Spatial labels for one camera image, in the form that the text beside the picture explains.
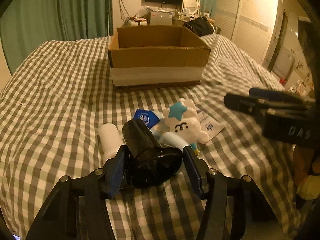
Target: black cylindrical container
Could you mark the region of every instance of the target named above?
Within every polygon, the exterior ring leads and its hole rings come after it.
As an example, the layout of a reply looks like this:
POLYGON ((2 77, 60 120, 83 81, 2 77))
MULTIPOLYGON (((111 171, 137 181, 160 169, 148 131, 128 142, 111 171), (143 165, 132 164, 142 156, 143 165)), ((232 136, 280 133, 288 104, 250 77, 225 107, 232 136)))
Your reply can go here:
POLYGON ((133 187, 160 185, 180 168, 181 150, 161 145, 142 120, 125 123, 122 135, 131 152, 125 179, 133 187))

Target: bed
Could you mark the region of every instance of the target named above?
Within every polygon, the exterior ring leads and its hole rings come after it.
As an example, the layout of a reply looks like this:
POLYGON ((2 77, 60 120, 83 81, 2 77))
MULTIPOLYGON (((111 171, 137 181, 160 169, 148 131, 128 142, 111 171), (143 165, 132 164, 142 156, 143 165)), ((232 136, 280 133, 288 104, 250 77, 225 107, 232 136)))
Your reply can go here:
MULTIPOLYGON (((98 127, 121 130, 137 108, 162 112, 179 98, 225 127, 199 158, 225 176, 250 175, 287 237, 306 214, 295 209, 292 146, 264 138, 250 116, 227 109, 227 92, 283 89, 244 51, 221 35, 200 85, 124 92, 109 78, 109 38, 47 41, 33 51, 0 92, 0 207, 10 230, 25 238, 33 219, 63 175, 86 176, 102 167, 98 127)), ((116 239, 194 239, 205 202, 192 192, 184 168, 159 187, 131 190, 106 201, 116 239)))

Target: cable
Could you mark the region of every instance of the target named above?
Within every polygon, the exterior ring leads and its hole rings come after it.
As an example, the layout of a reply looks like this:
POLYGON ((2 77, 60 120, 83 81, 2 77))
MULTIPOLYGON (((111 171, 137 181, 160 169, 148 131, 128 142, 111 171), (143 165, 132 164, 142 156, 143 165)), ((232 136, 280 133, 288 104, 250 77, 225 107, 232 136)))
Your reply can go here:
POLYGON ((122 0, 118 0, 118 2, 119 2, 119 9, 120 9, 120 17, 121 17, 121 20, 125 23, 125 22, 127 22, 128 20, 130 20, 131 16, 130 16, 130 14, 128 13, 127 9, 125 8, 125 6, 124 6, 124 4, 123 4, 123 1, 122 1, 122 0), (123 10, 122 10, 122 8, 121 8, 121 3, 120 3, 120 2, 122 3, 122 6, 123 6, 125 12, 126 12, 127 15, 128 15, 127 18, 125 18, 125 16, 124 16, 124 12, 123 12, 123 10))

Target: box on desk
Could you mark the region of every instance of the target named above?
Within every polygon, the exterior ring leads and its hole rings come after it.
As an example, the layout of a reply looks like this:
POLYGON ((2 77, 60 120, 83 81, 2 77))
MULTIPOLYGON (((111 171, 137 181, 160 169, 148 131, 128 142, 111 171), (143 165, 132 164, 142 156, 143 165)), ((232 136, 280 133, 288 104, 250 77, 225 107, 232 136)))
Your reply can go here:
POLYGON ((108 47, 111 78, 116 87, 198 84, 210 50, 183 26, 118 28, 108 47))

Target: plush toy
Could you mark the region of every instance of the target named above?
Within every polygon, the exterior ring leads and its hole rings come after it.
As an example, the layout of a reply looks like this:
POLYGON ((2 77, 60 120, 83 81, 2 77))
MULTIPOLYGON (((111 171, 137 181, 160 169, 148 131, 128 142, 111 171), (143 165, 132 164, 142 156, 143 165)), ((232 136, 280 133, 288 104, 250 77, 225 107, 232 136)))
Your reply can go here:
POLYGON ((175 132, 189 143, 196 154, 199 153, 197 142, 202 144, 209 142, 209 135, 201 130, 193 100, 181 98, 173 106, 165 109, 163 115, 169 131, 175 132))

